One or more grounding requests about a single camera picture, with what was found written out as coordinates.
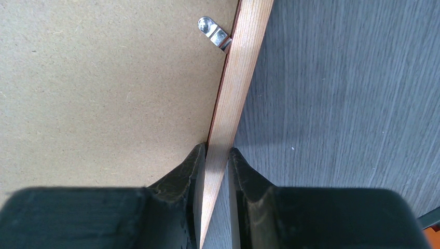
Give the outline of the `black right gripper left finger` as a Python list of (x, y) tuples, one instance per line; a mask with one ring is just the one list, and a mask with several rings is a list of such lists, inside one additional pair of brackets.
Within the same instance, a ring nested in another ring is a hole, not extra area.
[(148, 187), (30, 187), (1, 209), (1, 248), (200, 248), (204, 143)]

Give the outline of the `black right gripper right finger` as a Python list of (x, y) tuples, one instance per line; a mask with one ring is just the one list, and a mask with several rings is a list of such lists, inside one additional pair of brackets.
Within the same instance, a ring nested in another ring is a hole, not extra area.
[(276, 186), (237, 148), (228, 178), (233, 248), (430, 248), (393, 191)]

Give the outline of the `copper picture frame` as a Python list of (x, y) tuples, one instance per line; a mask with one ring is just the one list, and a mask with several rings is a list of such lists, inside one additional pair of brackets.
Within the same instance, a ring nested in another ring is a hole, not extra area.
[(240, 1), (208, 138), (199, 247), (202, 248), (272, 10), (273, 1)]

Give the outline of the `brown cardboard backing board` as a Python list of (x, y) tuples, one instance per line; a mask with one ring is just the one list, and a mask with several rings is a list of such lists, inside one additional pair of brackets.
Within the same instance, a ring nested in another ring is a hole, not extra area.
[(205, 142), (237, 1), (1, 1), (1, 202), (147, 186)]

